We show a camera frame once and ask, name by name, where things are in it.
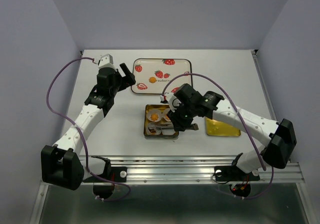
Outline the metal tongs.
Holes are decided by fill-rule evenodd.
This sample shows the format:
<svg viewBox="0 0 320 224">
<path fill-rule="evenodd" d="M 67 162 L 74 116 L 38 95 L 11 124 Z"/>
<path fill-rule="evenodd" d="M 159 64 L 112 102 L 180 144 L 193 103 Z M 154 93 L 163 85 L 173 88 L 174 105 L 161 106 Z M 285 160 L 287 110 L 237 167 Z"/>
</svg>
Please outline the metal tongs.
<svg viewBox="0 0 320 224">
<path fill-rule="evenodd" d="M 161 130 L 162 129 L 174 129 L 173 124 L 159 124 Z M 196 123 L 192 124 L 189 128 L 187 128 L 186 130 L 193 130 L 193 131 L 197 131 L 199 129 L 198 125 Z"/>
</svg>

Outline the gold tin lid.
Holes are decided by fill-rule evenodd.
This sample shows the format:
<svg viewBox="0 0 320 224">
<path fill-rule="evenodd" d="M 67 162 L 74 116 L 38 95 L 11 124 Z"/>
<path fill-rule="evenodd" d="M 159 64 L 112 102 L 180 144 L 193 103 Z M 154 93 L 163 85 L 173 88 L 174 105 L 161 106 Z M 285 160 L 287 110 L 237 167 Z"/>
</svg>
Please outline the gold tin lid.
<svg viewBox="0 0 320 224">
<path fill-rule="evenodd" d="M 208 136 L 239 137 L 240 129 L 217 120 L 205 118 L 205 131 Z"/>
</svg>

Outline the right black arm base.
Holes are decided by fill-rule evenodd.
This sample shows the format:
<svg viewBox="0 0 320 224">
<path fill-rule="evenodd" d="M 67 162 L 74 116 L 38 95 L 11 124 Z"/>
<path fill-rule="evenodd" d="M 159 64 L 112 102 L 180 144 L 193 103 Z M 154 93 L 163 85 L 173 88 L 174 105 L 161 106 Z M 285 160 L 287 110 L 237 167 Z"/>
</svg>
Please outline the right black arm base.
<svg viewBox="0 0 320 224">
<path fill-rule="evenodd" d="M 251 193 L 250 182 L 260 180 L 259 174 L 244 173 L 236 166 L 216 166 L 211 179 L 218 184 L 229 184 L 229 189 L 236 197 L 247 198 Z"/>
</svg>

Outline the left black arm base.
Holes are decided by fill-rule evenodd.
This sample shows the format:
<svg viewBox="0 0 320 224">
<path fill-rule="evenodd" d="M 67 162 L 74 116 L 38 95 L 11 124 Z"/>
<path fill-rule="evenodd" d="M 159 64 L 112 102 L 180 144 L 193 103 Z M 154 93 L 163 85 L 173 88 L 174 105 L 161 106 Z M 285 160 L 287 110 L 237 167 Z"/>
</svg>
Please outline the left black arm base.
<svg viewBox="0 0 320 224">
<path fill-rule="evenodd" d="M 100 174 L 99 177 L 124 184 L 127 182 L 127 167 L 111 167 L 110 171 Z M 106 183 L 97 178 L 94 178 L 93 182 L 92 192 L 97 200 L 118 201 L 129 192 L 129 188 L 124 185 Z"/>
</svg>

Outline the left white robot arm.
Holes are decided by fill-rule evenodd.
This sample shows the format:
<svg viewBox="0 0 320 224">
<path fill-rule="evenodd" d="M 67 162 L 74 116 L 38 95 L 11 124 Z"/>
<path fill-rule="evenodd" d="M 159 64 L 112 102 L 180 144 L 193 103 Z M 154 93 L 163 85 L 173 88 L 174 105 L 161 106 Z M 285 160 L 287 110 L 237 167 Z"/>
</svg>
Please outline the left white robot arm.
<svg viewBox="0 0 320 224">
<path fill-rule="evenodd" d="M 111 164 L 109 159 L 86 155 L 83 161 L 79 154 L 88 151 L 86 141 L 95 127 L 106 117 L 114 105 L 118 92 L 133 86 L 135 76 L 125 63 L 120 64 L 123 75 L 107 61 L 98 64 L 97 83 L 84 102 L 76 120 L 65 117 L 70 128 L 53 145 L 46 145 L 41 151 L 41 174 L 46 183 L 76 190 L 90 178 L 116 184 L 110 180 Z"/>
</svg>

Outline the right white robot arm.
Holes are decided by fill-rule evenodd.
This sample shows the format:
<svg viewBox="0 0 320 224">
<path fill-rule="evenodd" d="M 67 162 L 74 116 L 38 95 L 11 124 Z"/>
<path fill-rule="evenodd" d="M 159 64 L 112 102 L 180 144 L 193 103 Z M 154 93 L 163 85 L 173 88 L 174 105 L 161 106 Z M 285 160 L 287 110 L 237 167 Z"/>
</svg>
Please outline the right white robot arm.
<svg viewBox="0 0 320 224">
<path fill-rule="evenodd" d="M 231 125 L 261 143 L 253 151 L 240 153 L 231 165 L 221 169 L 221 175 L 242 179 L 266 165 L 284 169 L 297 144 L 293 123 L 288 119 L 270 120 L 232 105 L 231 101 L 213 91 L 201 95 L 189 84 L 183 84 L 173 94 L 162 97 L 169 104 L 168 117 L 175 131 L 192 126 L 195 117 L 206 117 Z"/>
</svg>

